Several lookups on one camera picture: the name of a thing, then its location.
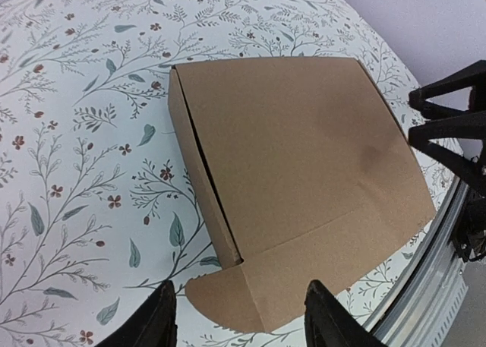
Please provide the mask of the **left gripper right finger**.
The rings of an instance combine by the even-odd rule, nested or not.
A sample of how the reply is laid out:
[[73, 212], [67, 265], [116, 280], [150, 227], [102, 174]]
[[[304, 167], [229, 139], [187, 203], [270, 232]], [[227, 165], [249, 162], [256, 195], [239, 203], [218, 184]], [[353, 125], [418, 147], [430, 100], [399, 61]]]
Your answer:
[[305, 297], [305, 339], [310, 347], [385, 347], [317, 279]]

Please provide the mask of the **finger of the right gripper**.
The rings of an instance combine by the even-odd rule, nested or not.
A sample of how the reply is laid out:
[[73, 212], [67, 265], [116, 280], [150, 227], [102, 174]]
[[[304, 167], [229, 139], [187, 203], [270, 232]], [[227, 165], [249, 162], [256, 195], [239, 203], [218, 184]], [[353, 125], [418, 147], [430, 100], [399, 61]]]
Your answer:
[[471, 188], [485, 187], [485, 159], [468, 160], [432, 139], [485, 140], [485, 111], [435, 119], [409, 129], [409, 144], [446, 166]]
[[[468, 109], [441, 106], [430, 98], [471, 88]], [[425, 85], [409, 93], [409, 106], [422, 115], [464, 115], [485, 110], [485, 60], [477, 61], [442, 80]]]

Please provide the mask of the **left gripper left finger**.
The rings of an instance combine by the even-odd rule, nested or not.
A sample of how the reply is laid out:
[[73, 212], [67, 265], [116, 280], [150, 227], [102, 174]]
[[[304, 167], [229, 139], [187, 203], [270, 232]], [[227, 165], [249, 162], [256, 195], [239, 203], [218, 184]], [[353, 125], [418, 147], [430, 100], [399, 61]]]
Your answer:
[[175, 347], [176, 296], [173, 282], [163, 281], [145, 302], [99, 347]]

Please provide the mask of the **brown cardboard paper box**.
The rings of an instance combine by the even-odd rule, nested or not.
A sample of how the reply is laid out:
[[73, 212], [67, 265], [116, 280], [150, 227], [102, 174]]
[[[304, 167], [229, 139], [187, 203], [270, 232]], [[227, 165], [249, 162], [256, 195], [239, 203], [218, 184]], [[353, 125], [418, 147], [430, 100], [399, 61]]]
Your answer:
[[175, 65], [169, 112], [220, 270], [185, 294], [241, 333], [300, 317], [310, 281], [333, 294], [436, 215], [406, 136], [353, 58]]

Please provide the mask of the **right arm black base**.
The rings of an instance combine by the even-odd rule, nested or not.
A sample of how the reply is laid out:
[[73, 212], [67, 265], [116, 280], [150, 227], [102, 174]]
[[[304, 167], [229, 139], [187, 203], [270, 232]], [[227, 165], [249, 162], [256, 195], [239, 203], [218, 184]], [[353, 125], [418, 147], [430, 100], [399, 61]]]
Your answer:
[[466, 192], [451, 241], [463, 262], [485, 259], [485, 197], [472, 189]]

